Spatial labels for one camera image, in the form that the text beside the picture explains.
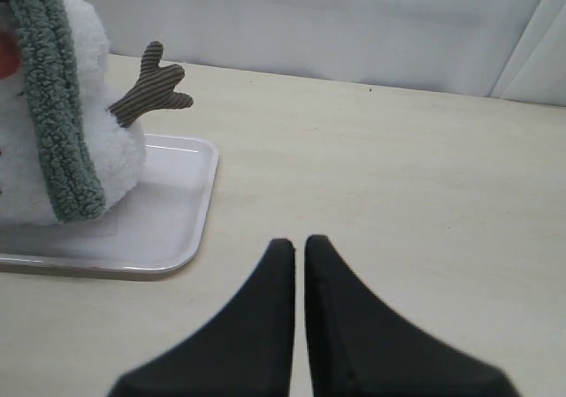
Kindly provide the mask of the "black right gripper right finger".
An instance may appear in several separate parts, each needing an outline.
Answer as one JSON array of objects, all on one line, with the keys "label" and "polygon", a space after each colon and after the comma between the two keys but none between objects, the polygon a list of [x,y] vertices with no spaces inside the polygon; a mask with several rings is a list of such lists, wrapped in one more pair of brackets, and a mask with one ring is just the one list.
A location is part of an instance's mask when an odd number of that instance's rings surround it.
[{"label": "black right gripper right finger", "polygon": [[305,243],[304,312],[316,396],[519,394],[502,370],[387,306],[325,235],[311,235]]}]

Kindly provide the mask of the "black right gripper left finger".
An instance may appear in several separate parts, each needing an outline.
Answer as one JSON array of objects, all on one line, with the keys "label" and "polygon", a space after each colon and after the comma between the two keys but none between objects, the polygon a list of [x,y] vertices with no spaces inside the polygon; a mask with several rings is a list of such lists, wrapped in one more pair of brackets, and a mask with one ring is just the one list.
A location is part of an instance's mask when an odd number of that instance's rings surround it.
[{"label": "black right gripper left finger", "polygon": [[112,396],[287,396],[295,329],[295,250],[273,239],[207,324],[124,373]]}]

